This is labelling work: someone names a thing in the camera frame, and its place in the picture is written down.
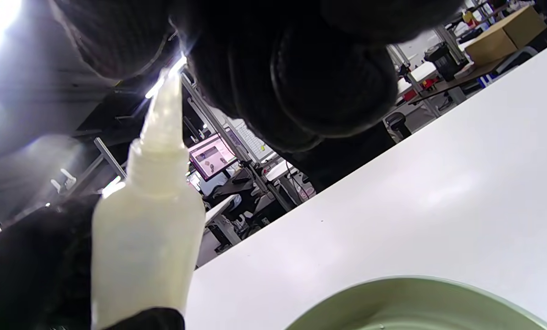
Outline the person's left hand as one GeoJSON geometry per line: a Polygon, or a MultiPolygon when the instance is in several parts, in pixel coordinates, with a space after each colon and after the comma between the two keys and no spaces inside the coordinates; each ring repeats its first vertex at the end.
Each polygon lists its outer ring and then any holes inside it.
{"type": "Polygon", "coordinates": [[[183,330],[164,220],[98,195],[41,207],[0,231],[0,330],[183,330]]]}

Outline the person's right hand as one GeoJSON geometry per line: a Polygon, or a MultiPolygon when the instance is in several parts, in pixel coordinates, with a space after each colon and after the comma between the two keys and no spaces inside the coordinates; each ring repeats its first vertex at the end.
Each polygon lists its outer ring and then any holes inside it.
{"type": "Polygon", "coordinates": [[[388,53],[461,0],[51,0],[81,60],[123,80],[175,36],[213,107],[283,152],[380,123],[398,95],[388,53]]]}

